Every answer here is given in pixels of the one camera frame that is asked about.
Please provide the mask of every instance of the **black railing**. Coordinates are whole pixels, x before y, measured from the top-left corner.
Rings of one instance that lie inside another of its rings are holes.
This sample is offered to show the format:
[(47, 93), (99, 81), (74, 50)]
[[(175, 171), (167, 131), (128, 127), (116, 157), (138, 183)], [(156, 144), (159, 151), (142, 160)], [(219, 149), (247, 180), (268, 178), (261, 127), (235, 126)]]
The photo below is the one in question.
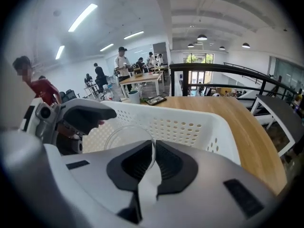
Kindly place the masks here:
[[(261, 75), (267, 76), (266, 74), (263, 74), (263, 73), (261, 73), (261, 72), (259, 72), (259, 71), (256, 71), (256, 70), (254, 70), (254, 69), (251, 69), (251, 68), (249, 68), (249, 67), (240, 66), (240, 65), (236, 65), (236, 64), (232, 64), (232, 63), (224, 63), (224, 65), (232, 66), (232, 67), (239, 67), (239, 68), (242, 68), (242, 69), (247, 69), (247, 70), (253, 71), (253, 72), (257, 73), (257, 74), (261, 74)], [(262, 83), (262, 81), (261, 81), (261, 80), (258, 80), (257, 78), (246, 77), (246, 76), (244, 76), (244, 75), (242, 75), (242, 77), (251, 80), (252, 82), (254, 82), (254, 83), (257, 84), (257, 85), (261, 85), (261, 83)]]
[[(188, 95), (188, 88), (191, 86), (196, 87), (225, 87), (225, 88), (240, 88), (240, 89), (248, 89), (248, 90), (255, 90), (259, 91), (259, 94), (263, 94), (264, 92), (267, 93), (273, 93), (275, 95), (281, 95), (282, 99), (287, 99), (288, 102), (291, 102), (295, 94), (297, 92), (286, 85), (270, 78), (269, 76), (257, 73), (255, 70), (248, 70), (244, 68), (239, 68), (235, 66), (228, 66), (228, 65), (221, 65), (221, 64), (202, 64), (202, 63), (178, 63), (178, 64), (171, 64), (170, 65), (171, 70), (171, 95), (174, 96), (174, 72), (176, 71), (182, 71), (183, 72), (183, 84), (182, 84), (182, 95), (187, 96)], [(231, 74), (237, 74), (237, 75), (243, 75), (247, 77), (256, 78), (261, 81), (262, 85), (259, 88), (254, 87), (247, 87), (247, 86), (238, 86), (238, 85), (224, 85), (224, 84), (189, 84), (188, 82), (188, 76), (189, 71), (212, 71), (212, 72), (222, 72), (222, 73), (231, 73)], [(271, 91), (271, 90), (265, 90), (266, 83), (274, 84), (277, 88), (281, 87), (284, 89), (284, 93), (280, 94), (277, 91)]]

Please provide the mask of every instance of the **cup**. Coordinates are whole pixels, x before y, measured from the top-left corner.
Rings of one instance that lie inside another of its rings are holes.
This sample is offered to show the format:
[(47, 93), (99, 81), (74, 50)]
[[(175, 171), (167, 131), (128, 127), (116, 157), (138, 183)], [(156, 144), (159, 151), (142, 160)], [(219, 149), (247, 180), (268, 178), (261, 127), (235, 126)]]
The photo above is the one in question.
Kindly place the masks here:
[(129, 98), (131, 100), (131, 103), (133, 104), (140, 104), (141, 101), (139, 99), (139, 92), (138, 90), (133, 90), (129, 93)]

